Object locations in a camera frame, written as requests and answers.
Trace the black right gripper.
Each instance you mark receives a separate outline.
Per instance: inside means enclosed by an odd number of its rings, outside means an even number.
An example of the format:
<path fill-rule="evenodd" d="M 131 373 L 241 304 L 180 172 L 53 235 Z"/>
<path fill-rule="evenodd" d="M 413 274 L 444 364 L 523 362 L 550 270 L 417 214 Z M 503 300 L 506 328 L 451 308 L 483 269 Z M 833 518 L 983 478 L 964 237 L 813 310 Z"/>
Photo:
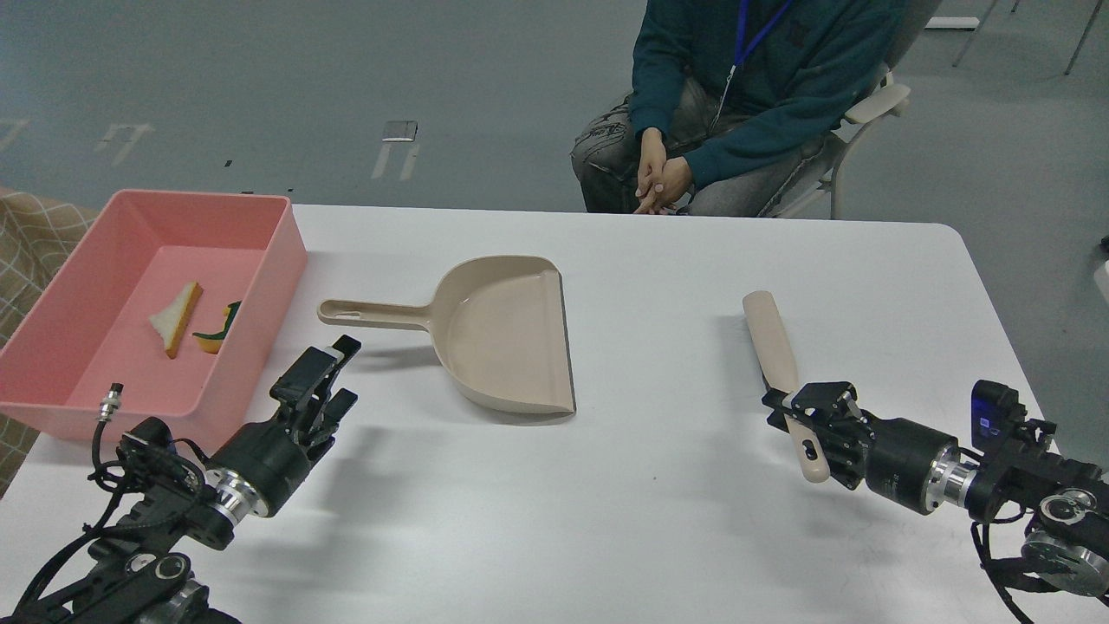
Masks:
<path fill-rule="evenodd" d="M 820 440 L 831 477 L 854 491 L 867 489 L 922 515 L 940 505 L 937 466 L 956 456 L 953 434 L 909 419 L 879 419 L 863 415 L 857 390 L 847 380 L 805 383 L 795 393 L 769 390 L 762 399 L 771 408 L 769 424 L 787 432 L 784 416 L 792 415 Z"/>

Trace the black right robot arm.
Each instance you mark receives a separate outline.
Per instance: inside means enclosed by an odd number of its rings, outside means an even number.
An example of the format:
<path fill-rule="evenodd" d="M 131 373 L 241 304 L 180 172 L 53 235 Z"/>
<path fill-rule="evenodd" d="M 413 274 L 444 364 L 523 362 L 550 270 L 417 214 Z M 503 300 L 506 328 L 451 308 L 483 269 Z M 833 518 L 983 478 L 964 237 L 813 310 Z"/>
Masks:
<path fill-rule="evenodd" d="M 910 419 L 857 406 L 852 383 L 770 380 L 769 424 L 808 427 L 801 456 L 830 475 L 922 515 L 966 510 L 983 572 L 1021 623 L 1013 591 L 1106 601 L 1106 481 L 1100 466 L 1051 451 L 1056 426 L 1031 419 L 1011 387 L 979 380 L 970 395 L 971 444 Z"/>

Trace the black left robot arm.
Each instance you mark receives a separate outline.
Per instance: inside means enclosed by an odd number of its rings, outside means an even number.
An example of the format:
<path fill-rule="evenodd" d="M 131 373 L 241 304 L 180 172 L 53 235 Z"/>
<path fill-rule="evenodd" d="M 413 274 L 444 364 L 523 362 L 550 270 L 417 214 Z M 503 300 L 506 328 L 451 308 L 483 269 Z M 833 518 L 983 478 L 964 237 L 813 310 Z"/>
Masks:
<path fill-rule="evenodd" d="M 32 577 L 8 623 L 230 623 L 208 604 L 191 557 L 190 538 L 222 550 L 250 515 L 273 516 L 335 444 L 340 419 L 356 395 L 333 385 L 360 351 L 343 335 L 308 348 L 269 389 L 272 418 L 250 422 L 206 456 L 179 454 L 179 439 L 162 419 L 144 419 L 103 461 L 101 439 L 121 406 L 122 383 L 101 402 L 91 447 L 92 482 L 110 494 L 106 510 L 59 550 Z"/>

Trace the person's clasped hands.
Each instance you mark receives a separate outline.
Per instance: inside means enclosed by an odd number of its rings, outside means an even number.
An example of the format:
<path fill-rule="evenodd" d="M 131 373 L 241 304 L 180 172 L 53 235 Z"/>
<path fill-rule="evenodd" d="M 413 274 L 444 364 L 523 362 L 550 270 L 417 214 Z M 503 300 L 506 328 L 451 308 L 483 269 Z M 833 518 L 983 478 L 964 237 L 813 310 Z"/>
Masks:
<path fill-rule="evenodd" d="M 663 134 L 655 127 L 640 135 L 640 165 L 634 197 L 637 216 L 661 216 L 692 190 L 693 175 L 686 158 L 669 158 Z"/>

